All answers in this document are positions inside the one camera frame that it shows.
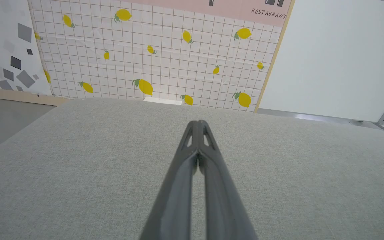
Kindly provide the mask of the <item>white rectangular box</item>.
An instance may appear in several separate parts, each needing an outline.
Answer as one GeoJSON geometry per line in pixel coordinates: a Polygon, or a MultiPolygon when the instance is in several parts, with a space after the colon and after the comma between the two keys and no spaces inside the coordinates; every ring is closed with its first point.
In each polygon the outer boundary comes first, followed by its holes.
{"type": "Polygon", "coordinates": [[[154,98],[154,97],[145,97],[145,102],[155,102],[155,103],[161,103],[161,104],[170,104],[170,105],[182,105],[181,101],[177,100],[165,100],[161,98],[154,98]]]}

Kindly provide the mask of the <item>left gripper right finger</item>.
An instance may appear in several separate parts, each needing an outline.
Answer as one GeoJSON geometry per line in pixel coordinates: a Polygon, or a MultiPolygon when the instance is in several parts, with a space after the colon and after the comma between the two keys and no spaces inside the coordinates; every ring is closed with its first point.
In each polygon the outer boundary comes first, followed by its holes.
{"type": "Polygon", "coordinates": [[[205,179],[206,239],[258,240],[209,124],[198,121],[198,166],[205,179]]]}

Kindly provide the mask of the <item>lemon print grid partition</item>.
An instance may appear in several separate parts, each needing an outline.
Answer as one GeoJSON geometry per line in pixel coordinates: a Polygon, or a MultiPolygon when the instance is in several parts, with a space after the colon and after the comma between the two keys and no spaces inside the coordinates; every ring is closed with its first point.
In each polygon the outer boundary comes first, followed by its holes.
{"type": "Polygon", "coordinates": [[[52,94],[254,112],[291,0],[28,0],[52,94]]]}

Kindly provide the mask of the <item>wooden terrazzo partition baseboard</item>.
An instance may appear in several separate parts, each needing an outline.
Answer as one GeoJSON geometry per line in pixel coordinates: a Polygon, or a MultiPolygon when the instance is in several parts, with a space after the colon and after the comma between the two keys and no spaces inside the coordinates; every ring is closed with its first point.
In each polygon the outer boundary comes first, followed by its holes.
{"type": "Polygon", "coordinates": [[[0,89],[0,100],[59,106],[70,99],[48,95],[32,94],[24,91],[11,91],[0,89]]]}

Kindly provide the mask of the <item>grey fabric sofa seat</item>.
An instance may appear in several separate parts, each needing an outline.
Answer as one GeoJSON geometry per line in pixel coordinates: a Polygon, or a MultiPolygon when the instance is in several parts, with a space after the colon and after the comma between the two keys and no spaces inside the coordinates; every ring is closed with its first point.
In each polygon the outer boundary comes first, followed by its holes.
{"type": "Polygon", "coordinates": [[[261,240],[384,240],[384,131],[70,100],[0,144],[0,240],[137,240],[187,124],[205,120],[261,240]]]}

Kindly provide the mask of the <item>white partition board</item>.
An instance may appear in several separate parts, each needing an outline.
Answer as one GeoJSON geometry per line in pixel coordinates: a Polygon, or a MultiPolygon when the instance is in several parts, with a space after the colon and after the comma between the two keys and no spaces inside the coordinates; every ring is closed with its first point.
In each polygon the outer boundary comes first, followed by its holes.
{"type": "Polygon", "coordinates": [[[295,0],[259,108],[377,122],[384,0],[295,0]]]}

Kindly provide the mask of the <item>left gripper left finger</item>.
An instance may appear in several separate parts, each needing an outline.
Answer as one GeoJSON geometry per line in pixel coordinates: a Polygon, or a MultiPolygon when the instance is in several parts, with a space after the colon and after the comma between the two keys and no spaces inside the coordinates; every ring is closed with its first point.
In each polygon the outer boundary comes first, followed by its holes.
{"type": "Polygon", "coordinates": [[[139,240],[190,240],[197,121],[186,126],[139,240]]]}

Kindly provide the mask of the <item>lemon-print grid divider panel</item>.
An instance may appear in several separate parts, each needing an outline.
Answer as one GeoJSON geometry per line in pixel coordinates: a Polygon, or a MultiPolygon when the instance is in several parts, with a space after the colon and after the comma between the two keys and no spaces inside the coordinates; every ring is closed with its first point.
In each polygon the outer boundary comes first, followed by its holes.
{"type": "Polygon", "coordinates": [[[279,49],[280,49],[280,46],[281,46],[281,44],[282,44],[282,41],[283,41],[283,38],[284,38],[284,35],[285,35],[286,28],[287,28],[287,26],[288,26],[288,23],[289,23],[289,20],[290,20],[290,16],[291,16],[291,14],[292,14],[292,11],[293,11],[293,8],[294,8],[294,5],[295,5],[295,1],[296,1],[296,0],[291,0],[291,3],[290,3],[290,6],[289,6],[289,9],[288,9],[288,12],[287,12],[287,15],[286,15],[284,24],[283,24],[282,29],[281,29],[281,32],[280,32],[280,34],[279,34],[279,39],[278,39],[278,42],[277,42],[277,44],[276,44],[276,48],[275,48],[275,50],[274,50],[273,57],[272,57],[272,60],[271,60],[271,63],[270,63],[270,66],[269,66],[267,75],[266,75],[265,80],[264,80],[264,84],[263,84],[263,86],[262,86],[260,95],[259,95],[258,100],[257,100],[257,104],[256,104],[255,109],[254,109],[254,113],[258,113],[259,106],[260,106],[260,104],[261,104],[261,102],[262,102],[262,98],[263,98],[264,92],[265,92],[265,90],[266,90],[266,87],[267,87],[269,78],[270,78],[270,76],[271,76],[271,73],[272,73],[272,70],[273,70],[273,66],[274,66],[274,64],[275,64],[277,55],[278,55],[278,53],[279,53],[279,49]]]}

